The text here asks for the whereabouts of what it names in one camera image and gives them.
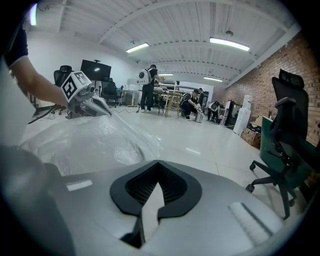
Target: office chair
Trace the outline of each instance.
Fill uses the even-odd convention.
[[[269,177],[255,179],[245,189],[252,193],[255,185],[278,185],[283,201],[285,216],[290,216],[290,207],[295,204],[296,194],[286,180],[286,176],[294,175],[299,166],[308,171],[319,171],[320,153],[306,141],[308,131],[308,104],[309,97],[304,90],[304,81],[301,76],[280,70],[279,78],[273,77],[272,84],[277,102],[277,116],[270,127],[270,136],[275,150],[284,164],[281,172],[277,172],[264,164],[253,161],[250,170],[256,166],[264,170]]]
[[[61,66],[59,70],[56,70],[53,72],[54,84],[58,87],[61,87],[71,72],[73,72],[71,66],[68,66],[68,65]],[[61,107],[59,110],[59,115],[61,115],[62,111],[65,109],[66,108],[64,106]]]
[[[101,81],[101,85],[102,85],[102,90],[101,90],[100,97],[104,98],[107,101],[108,105],[110,104],[108,103],[108,100],[114,100],[114,107],[116,108],[117,101],[120,97],[118,96],[117,87],[113,79],[110,77],[105,77]]]

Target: white backpack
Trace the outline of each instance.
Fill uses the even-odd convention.
[[[139,85],[148,85],[152,82],[152,80],[154,79],[154,77],[151,77],[150,75],[150,71],[152,70],[152,68],[148,68],[148,69],[143,69],[140,71],[139,75],[138,75],[138,81],[137,83]]]

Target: ceiling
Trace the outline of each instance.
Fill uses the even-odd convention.
[[[172,73],[175,80],[219,83],[204,81],[208,76],[225,86],[296,24],[277,0],[45,0],[38,7],[43,11],[37,10],[32,30],[68,31],[123,54],[148,43],[127,57],[156,64],[159,73]],[[210,37],[250,50],[213,44]]]

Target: red brick wall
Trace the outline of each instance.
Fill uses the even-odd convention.
[[[252,95],[251,116],[268,116],[272,111],[272,117],[275,117],[276,95],[271,78],[278,77],[280,69],[300,75],[304,80],[304,89],[309,95],[307,140],[316,145],[319,141],[317,125],[320,123],[320,66],[302,33],[228,87],[224,100],[242,105],[244,95]]]

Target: floor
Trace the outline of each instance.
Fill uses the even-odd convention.
[[[252,172],[249,166],[253,160],[263,163],[259,157],[259,150],[247,144],[231,129],[207,122],[187,121],[177,118],[177,112],[171,111],[168,117],[158,110],[153,113],[136,113],[136,107],[113,108],[118,115],[133,126],[144,128],[154,135],[163,145],[162,160],[176,162],[197,168],[199,170],[226,177],[245,188],[257,178],[267,177],[258,167]],[[65,120],[66,112],[51,117],[55,119],[41,119],[27,126],[21,142],[33,137],[40,131]],[[155,193],[161,194],[157,186]],[[300,191],[296,191],[297,200],[290,209],[291,218],[302,213],[307,204]],[[284,216],[282,199],[278,187],[273,185],[256,185],[253,195],[272,208],[279,216]],[[156,213],[163,202],[159,201],[157,208],[150,206],[150,218],[156,219]]]

